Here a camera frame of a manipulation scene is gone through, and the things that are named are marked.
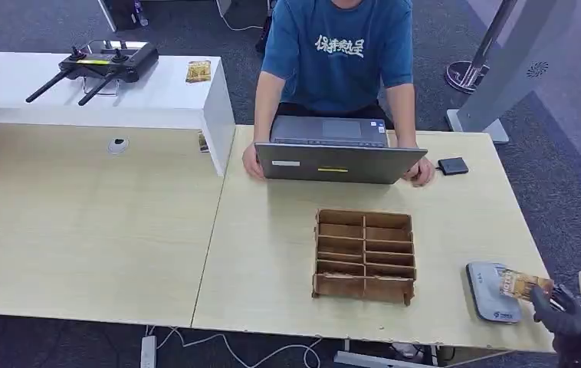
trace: man's arm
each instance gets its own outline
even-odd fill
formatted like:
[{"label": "man's arm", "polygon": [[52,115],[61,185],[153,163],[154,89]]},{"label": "man's arm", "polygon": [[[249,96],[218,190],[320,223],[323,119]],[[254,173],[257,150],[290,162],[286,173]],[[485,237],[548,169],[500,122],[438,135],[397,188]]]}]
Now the man's arm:
[{"label": "man's arm", "polygon": [[259,74],[257,93],[254,98],[254,142],[267,142],[270,139],[272,120],[277,112],[281,91],[286,81],[262,71]]},{"label": "man's arm", "polygon": [[257,83],[257,93],[254,97],[254,136],[252,143],[243,152],[243,167],[251,176],[263,179],[264,171],[257,161],[257,152],[254,149],[255,142],[268,142],[270,140],[270,129],[272,120],[279,107],[281,91],[284,89],[286,81],[262,71],[259,74]]},{"label": "man's arm", "polygon": [[264,172],[257,161],[254,143],[270,140],[272,120],[279,107],[281,92],[286,80],[297,69],[299,52],[297,28],[291,9],[286,0],[279,0],[274,6],[266,54],[254,98],[254,136],[252,144],[243,152],[245,171],[255,178],[263,179]]},{"label": "man's arm", "polygon": [[[381,77],[387,87],[399,147],[417,147],[415,135],[415,87],[412,85],[412,3],[393,3],[387,39],[381,53]],[[423,186],[435,174],[428,159],[420,159],[404,175],[416,186]]]},{"label": "man's arm", "polygon": [[415,87],[412,83],[390,87],[386,91],[396,141],[400,147],[417,147],[415,135]]}]

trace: gray router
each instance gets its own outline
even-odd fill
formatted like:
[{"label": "gray router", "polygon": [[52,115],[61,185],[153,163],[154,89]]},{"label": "gray router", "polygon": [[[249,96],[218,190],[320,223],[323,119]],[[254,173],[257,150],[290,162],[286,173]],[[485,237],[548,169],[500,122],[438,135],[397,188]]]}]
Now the gray router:
[{"label": "gray router", "polygon": [[467,264],[475,310],[484,320],[514,324],[520,320],[518,300],[500,293],[501,275],[505,265],[490,262]]}]

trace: laptop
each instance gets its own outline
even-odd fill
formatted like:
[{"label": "laptop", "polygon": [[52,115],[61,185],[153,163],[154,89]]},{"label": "laptop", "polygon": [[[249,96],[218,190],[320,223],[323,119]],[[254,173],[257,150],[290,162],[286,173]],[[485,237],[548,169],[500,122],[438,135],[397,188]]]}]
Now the laptop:
[{"label": "laptop", "polygon": [[322,146],[388,146],[383,120],[285,115],[275,118],[271,129],[271,142]]},{"label": "laptop", "polygon": [[427,152],[371,146],[255,143],[269,179],[393,184]]}]

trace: cardboard organizer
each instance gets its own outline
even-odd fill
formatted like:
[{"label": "cardboard organizer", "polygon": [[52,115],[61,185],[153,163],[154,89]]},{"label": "cardboard organizer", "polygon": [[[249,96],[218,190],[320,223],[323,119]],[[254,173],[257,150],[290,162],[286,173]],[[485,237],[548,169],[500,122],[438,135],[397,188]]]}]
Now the cardboard organizer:
[{"label": "cardboard organizer", "polygon": [[417,270],[409,215],[321,209],[316,219],[313,297],[410,305]]}]

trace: snack bag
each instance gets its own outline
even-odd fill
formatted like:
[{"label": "snack bag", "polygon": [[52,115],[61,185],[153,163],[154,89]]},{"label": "snack bag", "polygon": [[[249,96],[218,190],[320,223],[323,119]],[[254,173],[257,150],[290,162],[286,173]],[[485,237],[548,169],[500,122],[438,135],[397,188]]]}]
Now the snack bag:
[{"label": "snack bag", "polygon": [[211,62],[209,60],[190,61],[189,69],[187,70],[187,83],[210,81],[212,79],[210,65]]},{"label": "snack bag", "polygon": [[546,295],[550,296],[554,288],[552,280],[505,269],[501,275],[501,294],[530,301],[530,290],[537,284],[541,286]]}]

